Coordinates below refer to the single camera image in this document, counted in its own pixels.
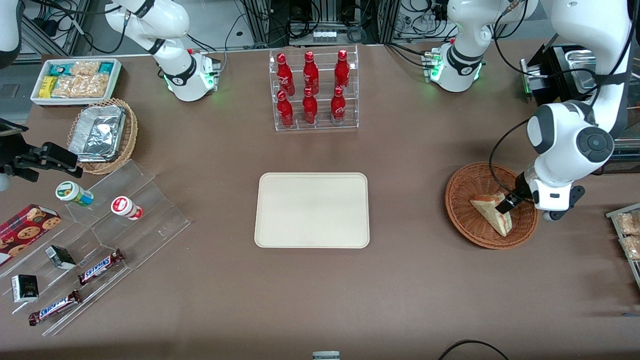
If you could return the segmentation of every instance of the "acrylic display rack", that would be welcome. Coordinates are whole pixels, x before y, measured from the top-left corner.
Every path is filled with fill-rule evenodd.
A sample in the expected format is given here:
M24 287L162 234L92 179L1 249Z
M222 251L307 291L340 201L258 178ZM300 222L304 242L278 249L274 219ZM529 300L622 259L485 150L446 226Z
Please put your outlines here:
M333 71L338 62L338 50L347 51L347 62L349 63L349 87L343 93L346 106L344 109L344 123L336 126L331 122L331 99L335 88L335 76ZM318 103L318 116L316 124L309 125L305 122L305 114L302 108L304 99L303 90L305 81L302 71L305 67L305 52L309 49L282 49L269 52L269 78L271 80L271 102L273 103L273 119L277 131L287 130L315 130L315 129L344 129L354 128L360 125L358 98L358 48L355 46L341 47L314 47L314 59L318 66L320 76L320 92L316 95ZM296 93L290 96L289 102L293 106L293 127L284 127L278 116L278 98L276 94L280 89L278 82L278 63L275 57L279 53L284 53L287 57L291 71L293 72L293 84Z
M73 289L79 289L84 299L82 303L62 314L52 315L34 327L34 331L43 331L43 336L55 335L190 224L177 206L164 197L153 178L151 173L129 160L89 189L94 195L91 205L82 208L68 203L63 211L59 211L63 219L59 226L20 253L19 258L13 260L15 263L3 266L0 289L5 300L12 304L11 277L27 274L38 278L38 300L13 304L13 314L24 317L25 326L29 326L29 314L62 299ZM119 195L129 197L142 207L144 216L132 221L113 214L111 201ZM67 249L77 266L72 270L54 267L45 253L50 245ZM126 258L80 287L77 276L115 249L120 249Z

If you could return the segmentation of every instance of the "brown table surface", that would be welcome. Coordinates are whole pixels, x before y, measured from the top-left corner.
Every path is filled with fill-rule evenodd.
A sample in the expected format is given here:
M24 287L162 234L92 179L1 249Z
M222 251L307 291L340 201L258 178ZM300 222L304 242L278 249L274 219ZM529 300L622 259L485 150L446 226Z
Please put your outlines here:
M513 63L542 44L503 42ZM447 218L444 188L536 108L519 75L492 47L477 83L450 94L383 46L358 50L360 129L323 134L273 129L268 51L230 53L220 90L192 103L167 91L151 57L121 58L116 95L140 123L133 158L193 223L56 336L3 302L0 359L436 359L465 338L512 359L637 359L640 319L620 314L640 311L640 292L604 213L640 201L640 176L588 177L579 205L524 245L476 247ZM33 106L26 140L66 143L77 112ZM534 157L521 129L496 161L519 172ZM365 174L370 244L256 246L265 172ZM61 208L53 189L66 179L14 179L0 219L32 202ZM447 360L498 359L465 346Z

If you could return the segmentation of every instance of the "wicker basket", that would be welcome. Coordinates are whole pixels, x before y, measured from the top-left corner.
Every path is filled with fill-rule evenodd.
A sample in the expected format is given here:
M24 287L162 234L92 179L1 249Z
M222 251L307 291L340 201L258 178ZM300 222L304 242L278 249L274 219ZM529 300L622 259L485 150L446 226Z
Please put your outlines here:
M120 155L115 161L112 161L111 163L78 162L78 166L80 166L84 171L94 175L106 175L118 170L122 165L124 165L124 163L127 162L127 160L129 160L129 158L131 158L133 148L136 146L136 136L138 135L138 120L136 119L136 114L133 113L126 102L120 99L109 99L107 101L96 102L95 104L91 104L89 107L95 108L109 105L121 106L127 111L127 118L125 119L124 125L124 134L120 142ZM76 121L74 121L74 124L71 126L71 132L67 137L67 147L71 143L71 138L76 131L76 125L79 118L80 114L76 116Z
M493 171L506 186L514 186L516 174L506 167L493 164ZM467 239L489 249L511 249L527 241L538 225L538 210L521 202L511 210L513 228L506 237L494 230L480 212L471 205L474 195L491 195L502 191L489 171L489 163L469 164L450 178L445 191L449 218Z

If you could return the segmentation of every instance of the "coca-cola bottle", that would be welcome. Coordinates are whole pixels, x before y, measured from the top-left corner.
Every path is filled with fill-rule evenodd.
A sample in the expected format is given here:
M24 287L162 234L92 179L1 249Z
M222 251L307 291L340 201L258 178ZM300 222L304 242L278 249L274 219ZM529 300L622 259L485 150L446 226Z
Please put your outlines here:
M284 90L288 96L296 94L296 87L293 85L293 73L289 64L287 64L287 57L283 53L276 56L278 62L278 82L280 83L280 89Z
M344 124L344 107L346 102L342 96L342 87L336 86L333 90L333 99L331 99L331 122L333 125L340 126Z
M338 51L338 63L335 64L335 86L341 86L343 89L349 87L349 63L347 63L347 51L341 49Z
M278 116L280 117L280 122L284 127L292 127L293 126L293 107L289 100L287 100L287 93L283 90L278 91Z
M320 92L320 76L318 66L314 61L314 54L311 51L305 53L305 69L302 71L305 76L305 87L310 87L313 94Z
M302 100L302 107L305 109L305 121L307 124L315 124L318 115L318 102L314 97L312 88L309 86L305 88L305 98Z

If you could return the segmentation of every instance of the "cookie box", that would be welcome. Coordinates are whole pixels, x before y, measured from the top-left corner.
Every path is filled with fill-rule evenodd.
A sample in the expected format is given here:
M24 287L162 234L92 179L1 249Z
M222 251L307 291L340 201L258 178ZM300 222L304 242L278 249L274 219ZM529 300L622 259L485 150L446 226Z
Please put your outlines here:
M0 225L0 266L61 221L57 212L31 204Z
M109 82L107 83L107 88L104 92L103 97L81 97L81 98L50 98L50 97L40 97L40 88L42 87L43 81L51 72L52 67L73 63L77 60L86 60L86 61L99 61L101 63L113 63L113 67L111 68L111 73L109 75ZM55 60L47 60L42 64L42 69L40 70L40 75L38 76L38 80L36 81L36 85L33 87L33 91L31 92L31 101L34 104L40 105L42 107L68 107L68 106L85 106L89 104L95 104L99 101L106 101L111 98L113 94L116 84L118 83L118 77L120 75L120 69L122 65L120 62L114 58L67 58L67 59L55 59Z

